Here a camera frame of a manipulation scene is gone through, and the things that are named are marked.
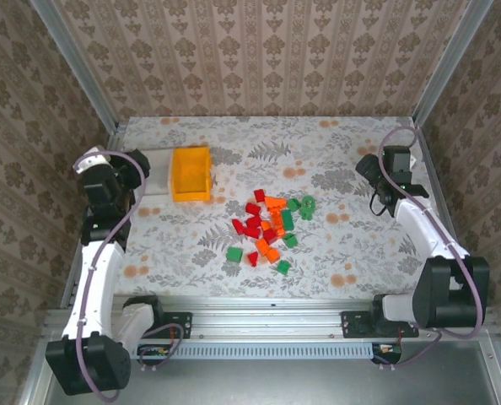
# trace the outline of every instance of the green cube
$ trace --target green cube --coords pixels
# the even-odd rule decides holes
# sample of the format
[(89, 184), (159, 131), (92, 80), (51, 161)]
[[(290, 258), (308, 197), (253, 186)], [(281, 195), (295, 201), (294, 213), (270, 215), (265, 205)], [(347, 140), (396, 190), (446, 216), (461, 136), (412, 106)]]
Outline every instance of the green cube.
[(229, 260), (230, 262), (240, 263), (241, 257), (243, 257), (243, 249), (240, 249), (239, 247), (228, 248), (228, 251), (226, 252), (226, 260)]
[(298, 240), (295, 238), (294, 234), (286, 234), (283, 237), (283, 240), (284, 240), (284, 244), (289, 248), (292, 248), (292, 247), (295, 247), (298, 245)]
[(288, 270), (290, 269), (290, 263), (285, 260), (281, 260), (277, 265), (277, 271), (281, 274), (288, 274)]
[(283, 227), (284, 230), (294, 230), (294, 220), (292, 219), (292, 213), (289, 209), (284, 209), (281, 212), (283, 216)]
[(297, 211), (300, 207), (301, 207), (301, 204), (299, 203), (299, 200), (297, 198), (292, 198), (290, 200), (288, 200), (288, 208), (290, 211)]

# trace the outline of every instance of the metal base plate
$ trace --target metal base plate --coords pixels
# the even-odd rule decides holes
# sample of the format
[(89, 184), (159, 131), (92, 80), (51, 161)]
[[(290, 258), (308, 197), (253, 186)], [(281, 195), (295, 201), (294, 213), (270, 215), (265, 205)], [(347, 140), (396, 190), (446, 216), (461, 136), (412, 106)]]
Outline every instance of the metal base plate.
[(398, 338), (400, 332), (404, 338), (417, 338), (419, 331), (407, 322), (384, 321), (374, 325), (367, 310), (341, 312), (342, 335), (346, 339), (355, 338)]

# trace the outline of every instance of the cable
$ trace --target cable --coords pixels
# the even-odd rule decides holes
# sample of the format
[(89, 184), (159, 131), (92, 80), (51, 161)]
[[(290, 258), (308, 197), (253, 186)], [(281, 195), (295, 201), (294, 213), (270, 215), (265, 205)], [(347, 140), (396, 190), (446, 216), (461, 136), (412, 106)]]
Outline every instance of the cable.
[(423, 206), (416, 198), (414, 198), (413, 196), (411, 196), (410, 194), (408, 194), (406, 191), (404, 191), (402, 188), (400, 188), (390, 178), (390, 176), (385, 171), (385, 167), (384, 167), (384, 146), (387, 143), (387, 141), (389, 141), (389, 139), (395, 133), (397, 133), (397, 132), (399, 132), (401, 130), (404, 130), (404, 129), (413, 132), (414, 139), (413, 139), (412, 143), (410, 144), (410, 146), (412, 146), (413, 144), (415, 144), (415, 142), (417, 141), (417, 136), (418, 136), (418, 132), (416, 131), (415, 128), (408, 127), (408, 126), (401, 126), (401, 127), (397, 127), (395, 129), (393, 129), (387, 135), (385, 135), (385, 138), (382, 140), (382, 142), (380, 144), (380, 147), (378, 148), (378, 164), (380, 165), (380, 170), (382, 172), (382, 175), (391, 184), (391, 186), (393, 188), (395, 188), (405, 198), (407, 198), (412, 203), (414, 203), (419, 209), (421, 209), (421, 211), (423, 212), (423, 214), (427, 216), (428, 220), (430, 221), (430, 223), (432, 224), (432, 226), (434, 227), (434, 229), (436, 230), (436, 232), (438, 232), (438, 235), (439, 235), (440, 239), (445, 243), (446, 248), (450, 250), (450, 252), (453, 255), (453, 257), (455, 258), (456, 262), (459, 264), (459, 267), (461, 268), (462, 274), (464, 275), (466, 281), (468, 282), (468, 286), (470, 287), (471, 294), (473, 295), (473, 299), (474, 299), (474, 301), (476, 303), (476, 314), (477, 314), (476, 315), (476, 325), (474, 326), (473, 330), (470, 333), (468, 333), (467, 335), (462, 335), (462, 334), (459, 334), (459, 333), (455, 333), (455, 332), (449, 331), (447, 329), (442, 329), (442, 332), (447, 333), (448, 335), (451, 335), (454, 338), (471, 339), (471, 338), (474, 338), (475, 336), (477, 336), (477, 334), (479, 333), (479, 330), (481, 329), (482, 321), (483, 321), (483, 308), (482, 308), (482, 303), (481, 303), (481, 297), (479, 296), (479, 293), (477, 292), (477, 287), (476, 287), (475, 283), (473, 282), (473, 278), (471, 277), (470, 272), (466, 268), (466, 265), (462, 261), (461, 256), (456, 251), (456, 249), (453, 247), (453, 243), (455, 241), (454, 240), (449, 240), (449, 238), (447, 237), (447, 235), (445, 234), (445, 232), (440, 228), (440, 226), (439, 226), (438, 222), (436, 221), (436, 219), (434, 219), (434, 217), (427, 211), (426, 207)]
[(378, 359), (379, 361), (381, 361), (382, 363), (384, 363), (385, 365), (389, 365), (392, 369), (396, 368), (396, 367), (403, 367), (405, 365), (409, 365), (410, 363), (414, 362), (415, 360), (421, 358), (431, 348), (433, 348), (434, 346), (436, 346), (436, 344), (438, 344), (439, 340), (443, 336), (442, 332), (439, 329), (436, 329), (436, 330), (434, 330), (434, 329), (423, 329), (423, 328), (421, 328), (421, 329), (424, 330), (424, 331), (436, 333), (436, 337), (434, 338), (434, 340), (428, 346), (426, 346), (422, 351), (420, 351), (418, 354), (416, 354), (415, 356), (411, 357), (410, 359), (404, 360), (401, 363), (392, 364), (391, 362), (387, 361), (386, 359), (384, 359), (384, 358), (382, 358), (380, 356), (377, 356), (376, 354), (374, 355), (374, 357), (376, 359)]
[(370, 212), (373, 213), (374, 215), (376, 215), (377, 217), (381, 217), (381, 215), (386, 211), (387, 209), (387, 206), (385, 205), (381, 211), (379, 213), (375, 213), (373, 208), (372, 208), (372, 204), (374, 202), (374, 199), (376, 198), (376, 196), (378, 195), (378, 192), (377, 191), (374, 191), (374, 194), (372, 195), (372, 197), (370, 198), (370, 203), (369, 203), (369, 208), (370, 208)]
[[(149, 331), (149, 332), (146, 332), (143, 334), (143, 337), (145, 338), (147, 336), (154, 335), (155, 333), (162, 332), (162, 331), (164, 331), (168, 328), (172, 328), (172, 327), (175, 327), (176, 329), (178, 329), (180, 331), (180, 337), (179, 337), (179, 339), (177, 339), (177, 343), (175, 344), (175, 346), (169, 351), (168, 354), (166, 354), (166, 357), (164, 359), (160, 360), (160, 362), (158, 364), (156, 364), (154, 367), (157, 367), (157, 368), (162, 367), (177, 352), (177, 350), (180, 348), (181, 342), (183, 342), (183, 337), (185, 336), (185, 330), (183, 329), (183, 327), (181, 325), (178, 325), (177, 323), (168, 323), (166, 325), (163, 325), (161, 327), (158, 327), (156, 329), (153, 329), (152, 331)], [(140, 358), (138, 359), (138, 363), (142, 367), (145, 367), (145, 364), (143, 363), (143, 355), (144, 355), (144, 353), (147, 353), (147, 352), (148, 352), (148, 350), (143, 350), (140, 353)]]
[(87, 382), (89, 389), (103, 402), (115, 402), (117, 398), (119, 397), (120, 391), (117, 390), (116, 394), (113, 397), (107, 397), (104, 395), (99, 388), (95, 385), (93, 379), (91, 378), (91, 375), (88, 372), (88, 368), (85, 364), (84, 360), (84, 351), (82, 348), (82, 335), (84, 333), (84, 323), (86, 322), (85, 320), (85, 311), (86, 307), (88, 304), (88, 296), (89, 296), (89, 289), (91, 288), (91, 282), (93, 280), (93, 275), (95, 270), (97, 269), (97, 262), (99, 261), (100, 254), (102, 251), (105, 249), (106, 245), (108, 245), (111, 241), (111, 239), (114, 237), (114, 235), (119, 231), (119, 229), (126, 223), (129, 218), (134, 214), (134, 212), (137, 210), (138, 205), (142, 201), (143, 194), (145, 193), (145, 184), (146, 184), (146, 177), (143, 174), (143, 170), (138, 164), (136, 160), (131, 158), (130, 156), (127, 156), (126, 154), (123, 154), (121, 152), (116, 152), (116, 151), (111, 151), (111, 150), (100, 150), (98, 152), (92, 152), (89, 154), (85, 154), (82, 157), (78, 158), (76, 162), (74, 162), (73, 168), (76, 170), (78, 168), (78, 165), (85, 159), (91, 158), (94, 156), (98, 155), (108, 155), (108, 156), (118, 156), (120, 158), (128, 160), (138, 171), (138, 174), (140, 175), (140, 181), (142, 184), (141, 191), (136, 199), (136, 202), (134, 205), (131, 207), (129, 212), (117, 223), (117, 225), (112, 229), (112, 231), (106, 236), (106, 238), (102, 241), (102, 243), (99, 246), (99, 249), (93, 256), (93, 260), (91, 262), (91, 266), (89, 266), (88, 270), (88, 277), (86, 278), (84, 287), (83, 287), (83, 298), (82, 298), (82, 304), (80, 305), (80, 317), (78, 321), (78, 332), (76, 336), (76, 357), (78, 358), (78, 365), (80, 367), (80, 371), (82, 372), (83, 378)]
[(402, 350), (402, 330), (399, 327), (399, 338), (396, 340), (396, 345), (399, 346)]

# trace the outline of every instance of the toy block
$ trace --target toy block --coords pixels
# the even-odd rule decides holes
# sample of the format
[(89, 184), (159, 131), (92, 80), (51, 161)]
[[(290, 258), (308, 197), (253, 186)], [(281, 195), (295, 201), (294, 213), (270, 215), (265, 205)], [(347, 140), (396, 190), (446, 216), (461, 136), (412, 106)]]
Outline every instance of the toy block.
[(274, 208), (286, 208), (286, 200), (284, 198), (265, 197), (264, 201), (266, 202), (268, 210)]
[(258, 263), (258, 252), (253, 251), (250, 255), (247, 255), (247, 258), (249, 259), (250, 265), (252, 267), (256, 267), (256, 264)]
[(298, 240), (295, 238), (294, 234), (286, 234), (283, 237), (283, 241), (284, 241), (284, 245), (286, 245), (287, 247), (290, 247), (290, 248), (298, 245)]
[(255, 197), (257, 203), (263, 203), (264, 199), (266, 198), (266, 193), (262, 189), (255, 190), (254, 197)]
[(275, 232), (275, 230), (273, 230), (273, 228), (271, 228), (271, 229), (264, 231), (263, 237), (266, 240), (267, 244), (271, 245), (271, 243), (273, 243), (275, 240), (277, 240), (278, 235), (277, 235), (277, 232)]
[(290, 269), (290, 263), (285, 260), (281, 260), (277, 265), (277, 271), (281, 274), (288, 274), (288, 270)]
[(250, 238), (254, 239), (259, 239), (260, 238), (260, 230), (258, 228), (245, 228), (243, 230), (245, 235), (249, 236)]
[(273, 209), (271, 211), (271, 221), (274, 229), (283, 228), (283, 216), (280, 209)]
[(230, 262), (241, 262), (241, 257), (243, 257), (243, 249), (239, 247), (229, 247), (226, 251), (226, 260)]
[(271, 248), (269, 250), (269, 252), (266, 254), (266, 257), (267, 257), (267, 260), (271, 264), (273, 264), (274, 262), (276, 262), (278, 259), (281, 258), (281, 255), (280, 255), (280, 253), (278, 252), (277, 249)]
[(252, 217), (245, 221), (249, 228), (258, 228), (261, 225), (260, 217)]
[(243, 224), (238, 219), (232, 219), (232, 225), (234, 226), (235, 232), (237, 235), (243, 235)]
[(260, 215), (261, 208), (258, 207), (256, 204), (248, 202), (247, 205), (245, 206), (245, 211), (253, 215)]
[(256, 242), (256, 249), (258, 249), (262, 256), (265, 256), (271, 247), (269, 247), (265, 239), (260, 239)]
[(283, 217), (283, 228), (285, 230), (294, 230), (294, 220), (292, 219), (292, 213), (289, 209), (284, 209), (281, 212)]
[(297, 198), (292, 198), (292, 199), (288, 200), (286, 205), (288, 206), (289, 210), (292, 212), (297, 211), (298, 209), (301, 208), (301, 203), (299, 202), (299, 200)]
[(301, 200), (301, 208), (299, 213), (301, 218), (305, 221), (310, 221), (312, 219), (312, 214), (316, 210), (316, 201), (311, 196), (305, 196)]

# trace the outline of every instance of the green block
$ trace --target green block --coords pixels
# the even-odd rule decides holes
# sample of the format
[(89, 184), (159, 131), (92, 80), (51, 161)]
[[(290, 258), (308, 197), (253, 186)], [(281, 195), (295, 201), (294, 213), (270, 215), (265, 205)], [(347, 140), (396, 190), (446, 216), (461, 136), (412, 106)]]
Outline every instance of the green block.
[(292, 213), (289, 209), (284, 209), (281, 211), (283, 216), (283, 227), (284, 230), (294, 230), (294, 220), (292, 219)]
[(301, 200), (301, 208), (299, 213), (301, 218), (305, 221), (310, 221), (312, 219), (312, 213), (316, 210), (316, 201), (311, 196), (305, 196)]
[(292, 198), (288, 200), (288, 208), (290, 211), (297, 211), (300, 207), (301, 204), (299, 203), (299, 200), (297, 198)]
[(281, 260), (277, 265), (277, 271), (281, 274), (288, 274), (288, 270), (290, 269), (290, 263), (285, 260)]
[(283, 237), (284, 240), (284, 245), (286, 245), (289, 248), (295, 247), (298, 245), (298, 240), (295, 238), (294, 234), (286, 234)]
[(230, 262), (240, 263), (241, 257), (243, 257), (243, 249), (239, 247), (229, 247), (226, 251), (226, 260)]

